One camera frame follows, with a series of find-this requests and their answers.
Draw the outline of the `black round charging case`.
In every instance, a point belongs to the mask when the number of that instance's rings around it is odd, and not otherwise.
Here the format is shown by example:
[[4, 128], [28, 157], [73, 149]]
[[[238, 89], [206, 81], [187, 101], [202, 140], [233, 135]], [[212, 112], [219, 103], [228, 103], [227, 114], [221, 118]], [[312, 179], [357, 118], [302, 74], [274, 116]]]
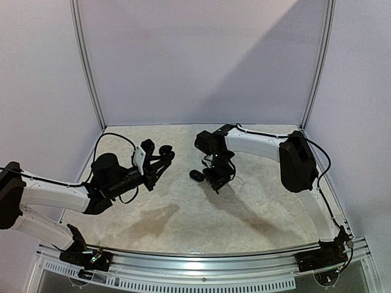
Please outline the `black round charging case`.
[[175, 157], [175, 152], [171, 145], [163, 145], [159, 148], [159, 155], [163, 161], [172, 161]]

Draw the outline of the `black oval charging case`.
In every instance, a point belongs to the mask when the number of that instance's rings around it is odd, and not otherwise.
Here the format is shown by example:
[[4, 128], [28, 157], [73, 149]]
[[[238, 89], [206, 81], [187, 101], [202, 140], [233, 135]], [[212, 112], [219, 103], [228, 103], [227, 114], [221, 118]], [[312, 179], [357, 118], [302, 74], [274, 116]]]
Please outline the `black oval charging case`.
[[189, 172], [189, 177], [199, 183], [205, 180], [204, 174], [198, 170], [191, 170]]

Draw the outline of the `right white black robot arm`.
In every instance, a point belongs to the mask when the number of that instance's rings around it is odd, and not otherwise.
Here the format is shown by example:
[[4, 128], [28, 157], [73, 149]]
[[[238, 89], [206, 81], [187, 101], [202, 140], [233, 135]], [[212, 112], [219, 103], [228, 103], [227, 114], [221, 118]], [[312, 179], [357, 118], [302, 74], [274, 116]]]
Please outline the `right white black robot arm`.
[[205, 155], [202, 173], [215, 192], [234, 179], [236, 168], [232, 158], [237, 152], [279, 163], [282, 185], [298, 196], [311, 217], [320, 244], [325, 244], [317, 251], [316, 261], [321, 266], [329, 266], [339, 257], [338, 245], [347, 244], [351, 238], [345, 227], [338, 224], [321, 189], [320, 180], [325, 174], [318, 171], [310, 149], [313, 144], [300, 131], [269, 134], [245, 129], [239, 124], [226, 124], [214, 132], [202, 131], [194, 142]]

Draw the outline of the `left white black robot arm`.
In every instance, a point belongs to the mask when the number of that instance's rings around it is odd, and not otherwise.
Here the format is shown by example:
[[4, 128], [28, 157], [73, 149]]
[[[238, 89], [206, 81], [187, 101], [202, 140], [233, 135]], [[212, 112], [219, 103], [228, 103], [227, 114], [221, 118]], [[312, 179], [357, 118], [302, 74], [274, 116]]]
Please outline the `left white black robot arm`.
[[158, 156], [135, 152], [132, 167], [119, 164], [113, 153], [104, 153], [91, 165], [89, 183], [63, 183], [38, 178], [24, 172], [19, 163], [9, 162], [1, 169], [1, 229], [13, 229], [49, 242], [78, 265], [91, 259], [90, 250], [76, 228], [62, 226], [34, 211], [30, 206], [52, 206], [87, 215], [98, 215], [110, 208], [117, 197], [140, 185], [152, 191], [157, 180], [171, 165], [175, 153]]

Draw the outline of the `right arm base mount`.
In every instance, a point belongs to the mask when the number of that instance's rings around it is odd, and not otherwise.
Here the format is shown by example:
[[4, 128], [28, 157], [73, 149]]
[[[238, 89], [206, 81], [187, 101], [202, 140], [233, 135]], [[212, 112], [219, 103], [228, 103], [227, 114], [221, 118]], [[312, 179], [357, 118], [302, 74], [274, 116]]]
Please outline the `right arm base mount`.
[[300, 272], [331, 268], [336, 274], [342, 273], [353, 258], [353, 242], [344, 226], [340, 225], [338, 235], [332, 242], [319, 241], [316, 250], [299, 252], [294, 255]]

